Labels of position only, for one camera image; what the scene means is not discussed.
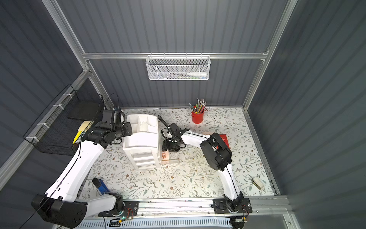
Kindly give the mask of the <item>cream floral postcard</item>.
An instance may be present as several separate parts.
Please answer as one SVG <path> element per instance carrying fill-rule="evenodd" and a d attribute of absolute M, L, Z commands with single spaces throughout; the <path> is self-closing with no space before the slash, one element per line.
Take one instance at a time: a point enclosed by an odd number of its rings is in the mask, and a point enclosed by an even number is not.
<path fill-rule="evenodd" d="M 162 162 L 166 162 L 166 161 L 170 160 L 170 154 L 169 154 L 168 150 L 161 152 L 161 159 L 162 159 Z"/>

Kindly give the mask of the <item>clear plastic drawer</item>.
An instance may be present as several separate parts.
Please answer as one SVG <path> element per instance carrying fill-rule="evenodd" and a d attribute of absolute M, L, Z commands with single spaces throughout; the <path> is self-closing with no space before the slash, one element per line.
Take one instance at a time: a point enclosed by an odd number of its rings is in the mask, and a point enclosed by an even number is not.
<path fill-rule="evenodd" d="M 162 159 L 160 157 L 160 165 L 161 166 L 163 166 L 163 165 L 171 165 L 171 164 L 178 164 L 179 163 L 179 158 L 173 157 L 173 152 L 169 152 L 169 154 L 170 154 L 170 160 L 169 161 L 162 162 Z"/>

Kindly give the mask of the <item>white plastic drawer organizer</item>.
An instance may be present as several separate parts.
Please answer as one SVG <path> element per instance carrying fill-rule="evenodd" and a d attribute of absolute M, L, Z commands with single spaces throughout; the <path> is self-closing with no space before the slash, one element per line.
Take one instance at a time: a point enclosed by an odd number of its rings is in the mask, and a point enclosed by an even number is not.
<path fill-rule="evenodd" d="M 161 134 L 158 117 L 150 114 L 129 114 L 132 135 L 123 139 L 123 152 L 135 169 L 160 168 Z"/>

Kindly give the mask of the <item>red postcard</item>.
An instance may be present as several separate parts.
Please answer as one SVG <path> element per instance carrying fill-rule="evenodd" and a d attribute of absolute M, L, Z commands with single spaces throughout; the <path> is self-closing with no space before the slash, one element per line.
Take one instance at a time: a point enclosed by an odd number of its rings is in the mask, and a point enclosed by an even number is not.
<path fill-rule="evenodd" d="M 228 142 L 228 138 L 226 134 L 220 134 L 220 137 L 222 138 L 222 140 L 225 142 L 225 144 L 227 145 L 227 147 L 229 148 L 229 142 Z"/>

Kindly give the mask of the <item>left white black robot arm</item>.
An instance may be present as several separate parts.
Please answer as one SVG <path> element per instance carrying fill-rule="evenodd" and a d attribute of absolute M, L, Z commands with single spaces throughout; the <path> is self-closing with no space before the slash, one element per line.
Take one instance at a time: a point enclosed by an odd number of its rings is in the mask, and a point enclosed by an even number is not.
<path fill-rule="evenodd" d="M 89 171 L 114 140 L 132 135 L 129 122 L 108 124 L 99 122 L 89 128 L 81 137 L 79 149 L 43 195 L 36 195 L 31 206 L 45 221 L 70 229 L 77 227 L 84 218 L 105 211 L 123 212 L 125 206 L 122 195 L 107 192 L 99 198 L 77 200 L 79 189 Z"/>

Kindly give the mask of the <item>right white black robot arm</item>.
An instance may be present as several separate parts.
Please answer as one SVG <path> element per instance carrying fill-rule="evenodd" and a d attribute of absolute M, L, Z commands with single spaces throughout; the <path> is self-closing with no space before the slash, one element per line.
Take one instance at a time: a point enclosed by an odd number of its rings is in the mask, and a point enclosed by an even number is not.
<path fill-rule="evenodd" d="M 224 188 L 224 198 L 232 210 L 241 206 L 244 199 L 232 169 L 232 152 L 218 133 L 202 135 L 188 129 L 173 133 L 168 128 L 161 131 L 163 150 L 178 151 L 181 145 L 192 145 L 202 150 L 208 165 L 218 172 Z"/>

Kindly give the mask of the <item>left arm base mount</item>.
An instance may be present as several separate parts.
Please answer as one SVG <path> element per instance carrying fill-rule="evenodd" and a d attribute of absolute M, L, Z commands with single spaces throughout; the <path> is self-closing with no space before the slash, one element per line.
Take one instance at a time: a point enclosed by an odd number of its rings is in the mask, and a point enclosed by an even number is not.
<path fill-rule="evenodd" d="M 135 217 L 139 209 L 139 201 L 125 201 L 122 210 L 104 211 L 98 214 L 99 217 Z"/>

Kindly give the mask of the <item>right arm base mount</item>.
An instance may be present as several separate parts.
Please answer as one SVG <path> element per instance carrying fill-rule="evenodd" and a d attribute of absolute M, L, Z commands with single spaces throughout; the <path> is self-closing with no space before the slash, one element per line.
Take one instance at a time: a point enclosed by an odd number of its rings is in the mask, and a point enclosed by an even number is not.
<path fill-rule="evenodd" d="M 249 198 L 238 200 L 230 200 L 228 198 L 215 198 L 210 205 L 214 209 L 215 214 L 234 214 L 234 213 L 252 213 L 252 205 Z"/>

